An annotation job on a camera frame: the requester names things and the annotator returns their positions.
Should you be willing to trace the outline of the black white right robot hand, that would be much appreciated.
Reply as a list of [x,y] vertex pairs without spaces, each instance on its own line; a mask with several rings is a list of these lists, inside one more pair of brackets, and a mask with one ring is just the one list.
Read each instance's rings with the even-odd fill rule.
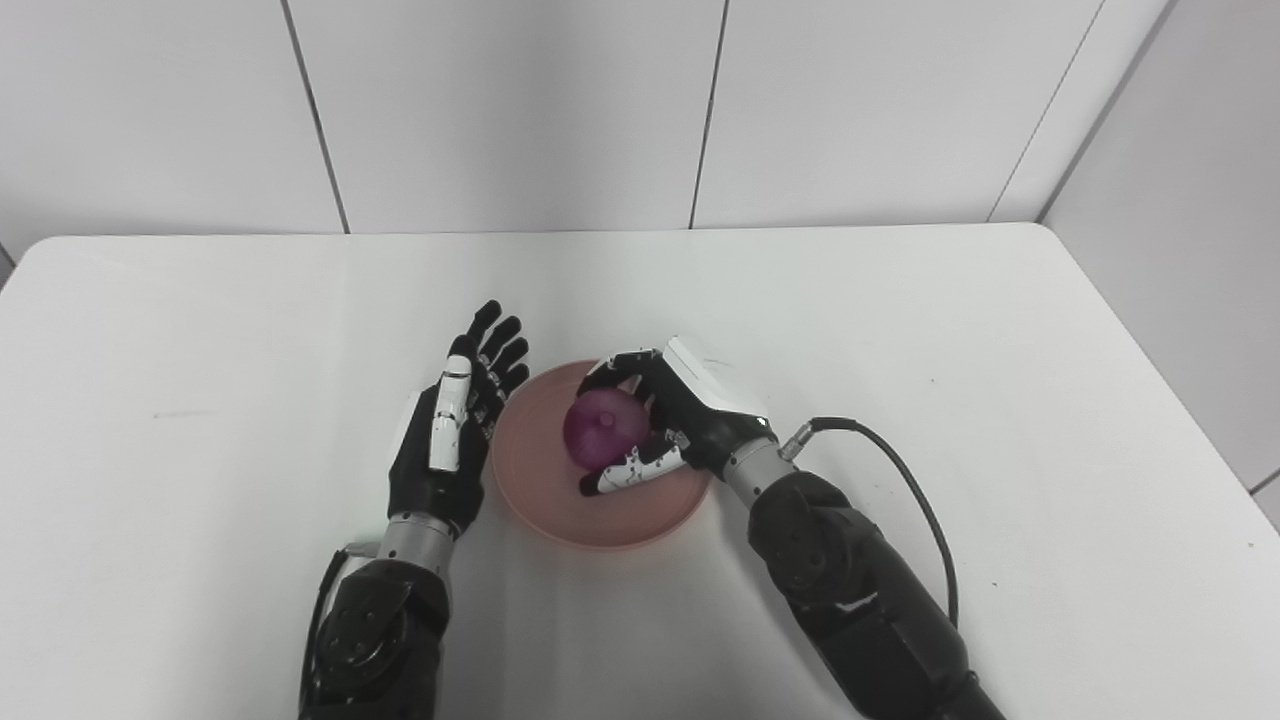
[[598,361],[576,393],[618,389],[634,380],[650,434],[579,482],[585,497],[630,489],[680,468],[722,477],[741,447],[777,438],[763,401],[741,384],[732,363],[709,345],[677,334],[660,348],[613,354]]

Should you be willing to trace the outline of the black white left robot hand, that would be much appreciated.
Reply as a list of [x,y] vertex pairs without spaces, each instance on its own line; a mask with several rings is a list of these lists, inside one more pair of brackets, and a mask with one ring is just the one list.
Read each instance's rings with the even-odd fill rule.
[[530,377],[522,322],[494,299],[449,346],[435,383],[411,404],[389,470],[387,515],[424,515],[463,534],[484,501],[483,469],[500,414]]

